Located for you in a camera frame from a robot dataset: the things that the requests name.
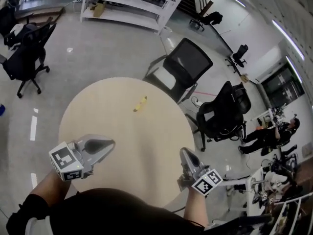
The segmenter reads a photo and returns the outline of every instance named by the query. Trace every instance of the blue object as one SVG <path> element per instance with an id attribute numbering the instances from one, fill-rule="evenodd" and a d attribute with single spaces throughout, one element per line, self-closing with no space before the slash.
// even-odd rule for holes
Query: blue object
<path id="1" fill-rule="evenodd" d="M 0 117 L 3 115 L 4 111 L 5 111 L 5 106 L 2 104 L 0 105 Z"/>

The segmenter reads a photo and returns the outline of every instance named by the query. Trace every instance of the ceiling light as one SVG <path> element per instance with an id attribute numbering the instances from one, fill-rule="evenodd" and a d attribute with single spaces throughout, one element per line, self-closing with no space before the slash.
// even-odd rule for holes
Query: ceiling light
<path id="1" fill-rule="evenodd" d="M 240 2 L 239 0 L 235 0 L 237 3 L 240 3 L 244 8 L 246 7 L 242 2 Z"/>
<path id="2" fill-rule="evenodd" d="M 300 83 L 302 83 L 302 80 L 297 72 L 297 70 L 295 69 L 295 67 L 293 66 L 292 62 L 290 61 L 289 57 L 286 56 L 288 63 L 290 64 L 290 66 L 292 67 L 294 73 L 297 75 L 297 78 L 299 79 Z"/>
<path id="3" fill-rule="evenodd" d="M 288 36 L 288 34 L 283 30 L 283 28 L 281 26 L 279 26 L 279 24 L 277 22 L 275 22 L 275 20 L 272 21 L 273 24 L 276 26 L 277 29 L 279 29 L 279 31 L 285 36 L 285 38 L 287 38 L 287 40 L 289 41 L 289 43 L 291 43 L 291 45 L 295 48 L 295 50 L 298 52 L 298 54 L 300 55 L 300 57 L 302 58 L 302 60 L 304 60 L 304 55 L 301 52 L 301 50 L 298 48 L 298 46 L 294 43 L 294 41 L 290 38 L 290 36 Z"/>

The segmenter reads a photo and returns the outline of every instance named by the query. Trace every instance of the forearm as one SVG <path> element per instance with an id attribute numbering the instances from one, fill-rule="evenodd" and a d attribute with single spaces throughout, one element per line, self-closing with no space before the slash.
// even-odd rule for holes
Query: forearm
<path id="1" fill-rule="evenodd" d="M 204 227 L 208 226 L 205 197 L 196 190 L 189 189 L 188 199 L 186 203 L 184 219 L 197 222 Z"/>
<path id="2" fill-rule="evenodd" d="M 276 137 L 276 139 L 280 139 L 280 134 L 278 132 L 278 127 L 275 128 L 275 137 Z"/>
<path id="3" fill-rule="evenodd" d="M 70 186 L 69 182 L 63 182 L 59 175 L 52 170 L 48 175 L 31 191 L 42 197 L 48 204 L 52 206 L 64 200 Z"/>

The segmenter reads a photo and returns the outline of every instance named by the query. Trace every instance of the floor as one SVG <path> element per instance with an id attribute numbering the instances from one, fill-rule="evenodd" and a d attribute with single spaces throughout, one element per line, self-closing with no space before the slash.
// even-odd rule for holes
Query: floor
<path id="1" fill-rule="evenodd" d="M 0 69 L 0 103 L 6 106 L 0 117 L 0 234 L 6 234 L 6 216 L 18 209 L 32 190 L 31 173 L 39 182 L 51 170 L 47 152 L 58 143 L 58 131 L 62 115 L 71 100 L 86 86 L 109 77 L 133 77 L 142 79 L 154 59 L 170 52 L 183 38 L 174 33 L 162 39 L 149 30 L 128 24 L 85 21 L 79 22 L 78 13 L 66 13 L 58 21 L 57 27 L 46 44 L 46 64 L 49 74 L 42 72 L 36 79 L 42 88 L 37 95 L 32 84 L 27 86 L 22 99 L 16 96 L 20 85 L 11 81 Z M 212 59 L 214 66 L 199 80 L 195 96 L 200 101 L 211 101 L 223 84 L 229 80 L 239 84 L 240 78 L 227 67 L 224 57 L 197 41 Z M 5 46 L 0 53 L 8 56 Z M 245 115 L 248 131 L 255 129 L 255 122 L 249 120 L 265 110 L 261 97 L 253 84 L 246 83 L 252 102 L 251 110 Z M 196 108 L 188 100 L 181 104 L 184 112 L 194 114 Z M 36 138 L 30 140 L 30 125 L 37 117 Z M 195 143 L 201 145 L 200 135 L 195 135 Z M 258 153 L 250 158 L 237 150 L 239 141 L 211 142 L 205 152 L 196 151 L 204 163 L 227 178 L 249 175 L 261 164 Z M 186 192 L 179 195 L 166 208 L 176 210 L 185 205 Z M 229 206 L 244 203 L 243 195 L 236 193 L 226 196 L 224 187 L 216 188 L 206 199 L 209 220 L 231 219 L 239 213 L 227 213 Z"/>

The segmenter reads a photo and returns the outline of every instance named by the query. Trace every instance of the round wooden table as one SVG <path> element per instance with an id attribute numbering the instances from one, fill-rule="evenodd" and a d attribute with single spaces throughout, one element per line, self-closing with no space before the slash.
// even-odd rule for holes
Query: round wooden table
<path id="1" fill-rule="evenodd" d="M 146 102 L 134 112 L 145 96 Z M 63 115 L 59 142 L 85 134 L 112 138 L 116 146 L 94 166 L 94 175 L 72 181 L 78 191 L 116 188 L 158 207 L 180 193 L 179 150 L 194 150 L 194 139 L 184 113 L 157 87 L 124 77 L 86 87 Z"/>

